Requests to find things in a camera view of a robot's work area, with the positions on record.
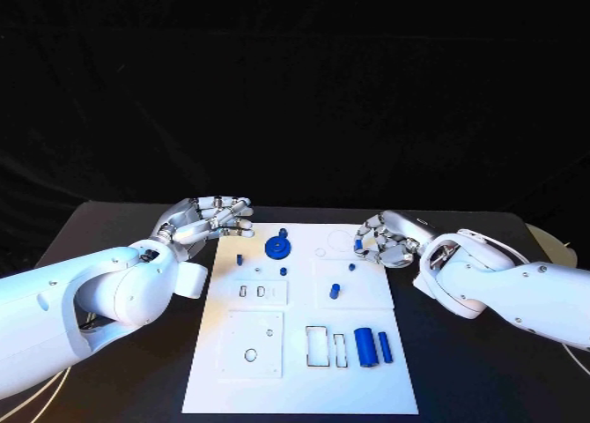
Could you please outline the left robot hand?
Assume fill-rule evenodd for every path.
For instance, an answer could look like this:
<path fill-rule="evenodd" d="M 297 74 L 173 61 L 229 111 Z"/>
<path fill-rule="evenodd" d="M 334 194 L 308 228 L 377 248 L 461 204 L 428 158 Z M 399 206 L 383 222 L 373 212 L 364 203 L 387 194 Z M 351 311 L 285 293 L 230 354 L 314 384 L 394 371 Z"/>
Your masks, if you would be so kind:
<path fill-rule="evenodd" d="M 246 197 L 191 197 L 161 215 L 150 239 L 171 249 L 180 262 L 203 250 L 206 242 L 220 237 L 252 238 L 252 200 Z"/>

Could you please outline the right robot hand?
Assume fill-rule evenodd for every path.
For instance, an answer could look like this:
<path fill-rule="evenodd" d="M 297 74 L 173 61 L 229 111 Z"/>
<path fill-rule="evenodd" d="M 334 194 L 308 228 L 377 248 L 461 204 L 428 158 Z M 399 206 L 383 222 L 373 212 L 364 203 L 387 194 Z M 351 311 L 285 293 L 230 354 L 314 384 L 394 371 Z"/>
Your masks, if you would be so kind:
<path fill-rule="evenodd" d="M 439 236 L 428 222 L 403 211 L 383 211 L 369 218 L 354 236 L 354 253 L 386 268 L 407 267 Z"/>

